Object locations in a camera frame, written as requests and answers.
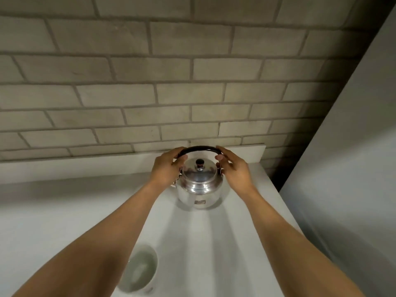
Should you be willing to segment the white refrigerator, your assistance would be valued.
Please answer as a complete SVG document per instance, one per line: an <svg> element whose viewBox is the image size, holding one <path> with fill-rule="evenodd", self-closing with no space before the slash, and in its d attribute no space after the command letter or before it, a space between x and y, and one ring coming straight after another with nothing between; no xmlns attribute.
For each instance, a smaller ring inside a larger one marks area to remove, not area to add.
<svg viewBox="0 0 396 297"><path fill-rule="evenodd" d="M367 297L396 297L396 5L280 195Z"/></svg>

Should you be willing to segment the person's right forearm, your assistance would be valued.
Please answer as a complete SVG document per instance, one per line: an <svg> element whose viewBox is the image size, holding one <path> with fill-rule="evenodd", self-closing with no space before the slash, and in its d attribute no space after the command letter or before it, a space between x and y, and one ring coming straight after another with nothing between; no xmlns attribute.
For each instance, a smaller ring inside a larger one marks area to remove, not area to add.
<svg viewBox="0 0 396 297"><path fill-rule="evenodd" d="M285 297L365 297L354 282L258 192L238 192Z"/></svg>

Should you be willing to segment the silver kettle with black handle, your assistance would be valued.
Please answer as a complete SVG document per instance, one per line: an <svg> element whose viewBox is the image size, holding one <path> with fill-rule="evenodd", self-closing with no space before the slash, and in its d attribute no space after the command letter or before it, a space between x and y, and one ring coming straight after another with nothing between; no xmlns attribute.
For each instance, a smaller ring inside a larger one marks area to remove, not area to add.
<svg viewBox="0 0 396 297"><path fill-rule="evenodd" d="M217 172L217 176L211 181L196 183L186 179L180 170L179 178L171 187L176 190L177 198L186 206L195 209L209 208L218 202L222 195L223 175L218 168Z"/></svg>

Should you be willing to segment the person's left hand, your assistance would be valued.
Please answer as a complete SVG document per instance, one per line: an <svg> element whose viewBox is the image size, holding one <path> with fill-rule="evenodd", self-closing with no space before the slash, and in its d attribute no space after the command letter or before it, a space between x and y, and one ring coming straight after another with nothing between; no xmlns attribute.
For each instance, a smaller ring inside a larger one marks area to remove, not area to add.
<svg viewBox="0 0 396 297"><path fill-rule="evenodd" d="M172 163L179 157L179 154L185 150L186 147L178 147L171 149L160 156L156 157L153 168L151 170L150 184L157 190L164 191L171 186L180 175L180 169L172 167Z"/></svg>

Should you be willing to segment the person's right hand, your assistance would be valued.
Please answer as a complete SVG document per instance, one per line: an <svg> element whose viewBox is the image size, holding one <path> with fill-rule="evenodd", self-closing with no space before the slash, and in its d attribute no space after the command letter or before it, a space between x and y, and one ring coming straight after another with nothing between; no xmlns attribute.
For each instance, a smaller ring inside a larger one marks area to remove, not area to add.
<svg viewBox="0 0 396 297"><path fill-rule="evenodd" d="M253 184L246 161L229 149L222 146L216 146L216 148L229 159L229 170L225 172L224 176L231 189L244 201L251 199L254 195L258 195L259 192Z"/></svg>

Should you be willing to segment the person's left forearm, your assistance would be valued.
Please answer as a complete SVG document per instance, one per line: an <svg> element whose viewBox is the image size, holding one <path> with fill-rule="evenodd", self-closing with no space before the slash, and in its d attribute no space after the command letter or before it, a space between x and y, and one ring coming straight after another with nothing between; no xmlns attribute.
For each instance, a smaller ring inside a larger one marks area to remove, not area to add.
<svg viewBox="0 0 396 297"><path fill-rule="evenodd" d="M171 183L149 180L52 257L12 297L110 297L153 204Z"/></svg>

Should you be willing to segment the silver kettle lid black knob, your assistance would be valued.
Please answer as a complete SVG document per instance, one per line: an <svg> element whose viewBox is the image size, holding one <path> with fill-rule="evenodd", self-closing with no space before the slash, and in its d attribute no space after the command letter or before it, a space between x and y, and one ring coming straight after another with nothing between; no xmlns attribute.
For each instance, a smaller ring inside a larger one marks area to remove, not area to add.
<svg viewBox="0 0 396 297"><path fill-rule="evenodd" d="M216 164L206 158L187 159L181 171L186 179L196 183L211 181L218 173Z"/></svg>

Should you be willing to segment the white cup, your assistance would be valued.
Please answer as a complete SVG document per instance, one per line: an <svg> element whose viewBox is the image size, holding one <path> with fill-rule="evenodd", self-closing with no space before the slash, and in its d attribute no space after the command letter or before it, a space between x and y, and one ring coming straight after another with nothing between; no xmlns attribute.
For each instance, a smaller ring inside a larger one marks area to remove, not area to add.
<svg viewBox="0 0 396 297"><path fill-rule="evenodd" d="M117 288L123 293L138 296L152 294L158 268L159 258L156 250L149 244L136 244Z"/></svg>

